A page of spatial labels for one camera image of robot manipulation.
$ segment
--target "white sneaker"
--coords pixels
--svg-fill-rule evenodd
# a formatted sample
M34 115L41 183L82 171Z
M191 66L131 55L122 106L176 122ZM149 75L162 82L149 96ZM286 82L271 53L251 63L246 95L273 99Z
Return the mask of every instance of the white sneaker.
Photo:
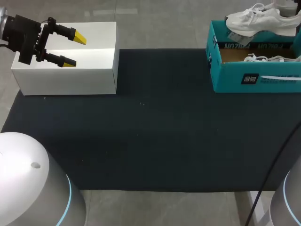
M231 31L246 37L252 37L261 31L270 31L283 36L295 36L296 27L300 23L301 11L295 16L283 17L280 15L280 9L270 8L265 10L265 6L261 3L255 4L244 12L230 14L226 20L226 26Z
M254 53L251 53L245 58L244 62L301 62L301 56L296 59L289 59L282 56L267 58L266 56L255 56Z

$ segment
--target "gray tile floor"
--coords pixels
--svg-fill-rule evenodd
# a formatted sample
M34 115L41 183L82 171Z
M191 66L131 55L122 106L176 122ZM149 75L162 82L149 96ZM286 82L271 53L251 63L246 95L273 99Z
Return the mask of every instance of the gray tile floor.
M42 22L117 21L121 48L204 48L210 20L224 19L257 0L0 0L8 14ZM0 49L0 129L18 84ZM234 193L82 191L88 226L239 226ZM265 206L271 196L266 195Z

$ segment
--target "white box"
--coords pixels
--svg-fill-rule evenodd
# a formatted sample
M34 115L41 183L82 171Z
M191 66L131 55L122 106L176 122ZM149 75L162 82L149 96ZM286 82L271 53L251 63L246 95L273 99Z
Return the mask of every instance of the white box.
M54 33L45 48L48 53L76 60L76 67L37 62L35 56L26 65L18 62L17 52L11 70L23 95L116 94L119 63L116 22L61 25L75 28L87 39L87 44Z

